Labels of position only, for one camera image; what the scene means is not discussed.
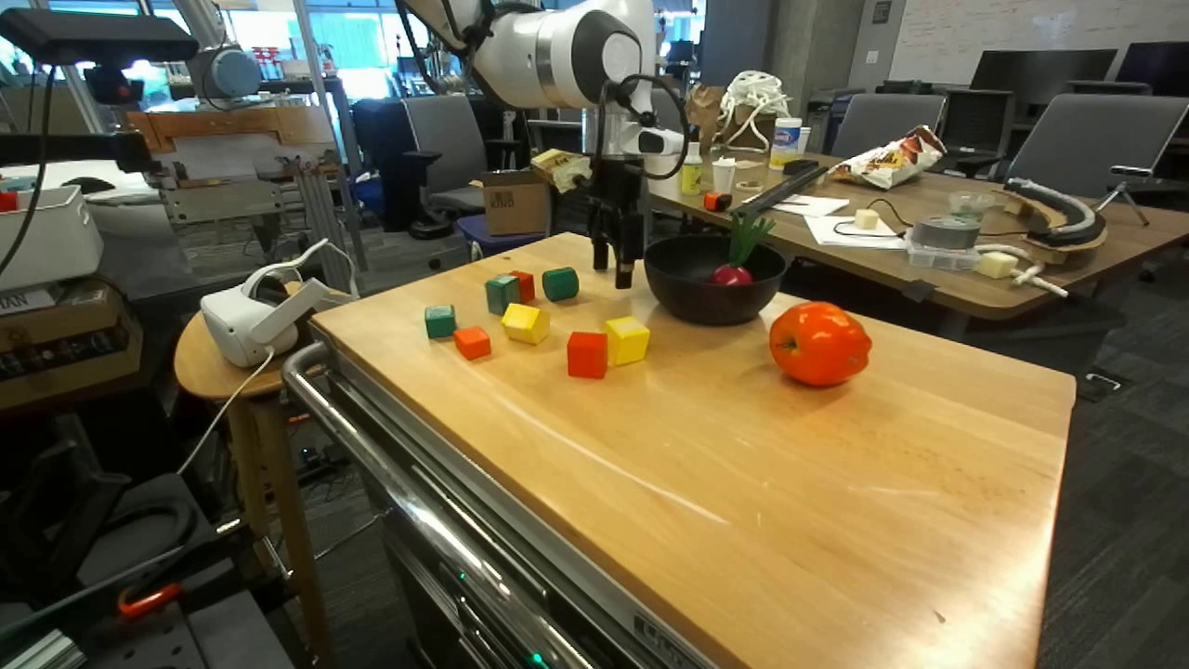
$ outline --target cable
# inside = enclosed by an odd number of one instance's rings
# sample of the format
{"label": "cable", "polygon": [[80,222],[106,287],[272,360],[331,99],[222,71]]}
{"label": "cable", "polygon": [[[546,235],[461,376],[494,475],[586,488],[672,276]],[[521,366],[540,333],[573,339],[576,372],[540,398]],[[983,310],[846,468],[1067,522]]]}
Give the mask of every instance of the cable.
{"label": "cable", "polygon": [[209,445],[209,437],[217,433],[222,413],[239,400],[239,395],[245,386],[253,386],[257,376],[265,376],[265,366],[272,365],[274,348],[269,346],[265,360],[228,395],[228,400],[218,406],[218,413],[213,417],[213,424],[199,432],[199,437],[193,442],[189,455],[177,465],[177,475],[187,475],[187,468],[198,459],[198,453]]}
{"label": "cable", "polygon": [[0,276],[9,271],[9,262],[13,260],[13,251],[25,246],[25,235],[33,225],[33,213],[42,203],[42,184],[46,184],[46,153],[47,153],[47,107],[53,107],[53,77],[56,77],[56,61],[47,65],[47,77],[46,77],[46,94],[42,94],[42,141],[36,141],[36,177],[33,177],[33,194],[25,200],[25,216],[23,216],[23,225],[13,231],[5,260],[0,260]]}

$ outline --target stool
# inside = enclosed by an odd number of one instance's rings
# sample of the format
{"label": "stool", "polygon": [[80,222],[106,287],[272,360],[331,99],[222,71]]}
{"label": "stool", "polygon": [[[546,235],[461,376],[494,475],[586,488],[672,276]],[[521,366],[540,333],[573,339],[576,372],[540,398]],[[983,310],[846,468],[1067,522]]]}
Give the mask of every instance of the stool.
{"label": "stool", "polygon": [[544,235],[488,235],[484,216],[461,216],[461,219],[454,219],[454,231],[470,246],[470,260],[544,236]]}
{"label": "stool", "polygon": [[[249,372],[231,366],[198,310],[173,348],[177,386],[199,400],[222,406]],[[241,517],[257,535],[269,535],[269,502],[274,502],[295,589],[301,597],[306,651],[314,666],[335,666],[328,605],[311,557],[311,540],[301,510],[298,473],[287,445],[287,413],[274,406],[281,390],[281,360],[272,360],[231,406],[231,459],[239,473]]]}

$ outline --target green cube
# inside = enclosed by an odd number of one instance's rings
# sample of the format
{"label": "green cube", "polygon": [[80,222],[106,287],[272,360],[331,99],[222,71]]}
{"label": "green cube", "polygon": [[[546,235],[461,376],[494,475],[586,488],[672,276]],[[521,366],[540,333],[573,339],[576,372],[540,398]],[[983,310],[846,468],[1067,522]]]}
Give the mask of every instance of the green cube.
{"label": "green cube", "polygon": [[550,297],[550,300],[573,300],[573,297],[579,297],[579,271],[573,271],[573,266],[550,266],[550,271],[544,276],[544,287],[546,287],[546,297]]}
{"label": "green cube", "polygon": [[458,325],[454,304],[427,304],[427,307],[422,307],[422,333],[427,333],[427,339],[448,339],[454,325]]}
{"label": "green cube", "polygon": [[488,278],[488,310],[506,317],[516,297],[521,283],[514,271]]}

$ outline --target yellow block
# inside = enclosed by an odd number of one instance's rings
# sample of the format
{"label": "yellow block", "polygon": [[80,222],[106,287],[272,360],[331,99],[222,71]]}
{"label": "yellow block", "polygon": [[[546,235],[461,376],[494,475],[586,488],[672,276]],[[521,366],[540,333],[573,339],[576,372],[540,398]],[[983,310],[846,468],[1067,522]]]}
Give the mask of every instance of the yellow block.
{"label": "yellow block", "polygon": [[514,339],[514,343],[544,343],[546,333],[550,333],[550,310],[546,307],[536,307],[536,304],[508,304],[506,307],[506,317],[503,317],[503,324],[506,324],[506,333]]}
{"label": "yellow block", "polygon": [[639,320],[605,320],[605,365],[625,366],[648,355],[651,325]]}

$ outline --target floor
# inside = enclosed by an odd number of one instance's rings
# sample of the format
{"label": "floor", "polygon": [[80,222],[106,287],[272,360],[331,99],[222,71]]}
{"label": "floor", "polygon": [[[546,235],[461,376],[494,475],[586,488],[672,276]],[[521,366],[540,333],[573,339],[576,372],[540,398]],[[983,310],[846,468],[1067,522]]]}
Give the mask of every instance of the floor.
{"label": "floor", "polygon": [[[414,240],[370,225],[369,288],[414,283],[438,262],[466,262],[461,236]],[[1121,324],[1091,366],[1121,377],[1086,381],[1067,459],[1069,522],[1050,563],[1045,669],[1185,666],[1189,659],[1189,262],[1157,278],[1128,276],[1100,292]],[[314,546],[339,546],[370,510],[354,468],[306,488]],[[379,553],[379,527],[321,561],[339,666],[415,666],[414,621]]]}

